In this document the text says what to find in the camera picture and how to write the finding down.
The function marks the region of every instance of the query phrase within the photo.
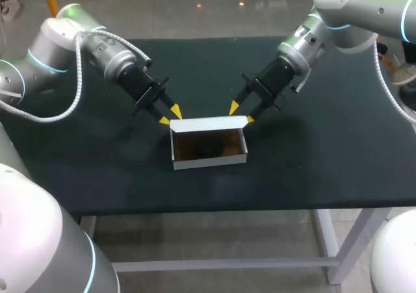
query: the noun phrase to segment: yellow fingertip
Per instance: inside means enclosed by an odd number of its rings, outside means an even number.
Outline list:
[[[173,105],[170,110],[177,116],[178,119],[182,120],[181,109],[179,109],[179,105],[177,103]]]
[[[159,123],[165,124],[165,125],[169,125],[170,121],[168,120],[168,118],[166,116],[164,116],[163,118],[161,118],[159,120]]]
[[[240,105],[233,100],[233,102],[231,103],[231,108],[229,109],[229,115],[232,115],[239,107]]]

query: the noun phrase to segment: metal table leg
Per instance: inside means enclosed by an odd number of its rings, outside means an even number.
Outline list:
[[[359,213],[337,254],[339,265],[328,269],[328,280],[331,285],[340,285],[343,282],[370,244],[390,210],[391,208],[363,209]]]
[[[94,235],[94,229],[96,228],[96,220],[97,216],[83,216],[79,223],[79,227],[87,233],[91,240]]]

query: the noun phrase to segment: dark object inside box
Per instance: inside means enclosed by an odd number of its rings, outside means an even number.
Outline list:
[[[173,143],[176,161],[244,154],[238,129],[173,133]]]

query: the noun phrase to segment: table frame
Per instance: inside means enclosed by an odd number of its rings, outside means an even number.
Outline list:
[[[215,259],[189,261],[114,262],[116,272],[147,272],[161,270],[208,270],[241,268],[325,267],[329,284],[341,285],[361,254],[370,244],[391,208],[363,209],[339,248],[330,211],[314,210],[322,257],[269,259]],[[96,216],[81,218],[80,226],[92,238]]]

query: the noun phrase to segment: box flap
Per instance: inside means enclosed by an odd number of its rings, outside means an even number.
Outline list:
[[[242,129],[247,123],[246,116],[217,116],[214,118],[171,120],[170,129],[175,133],[219,131],[222,129]]]

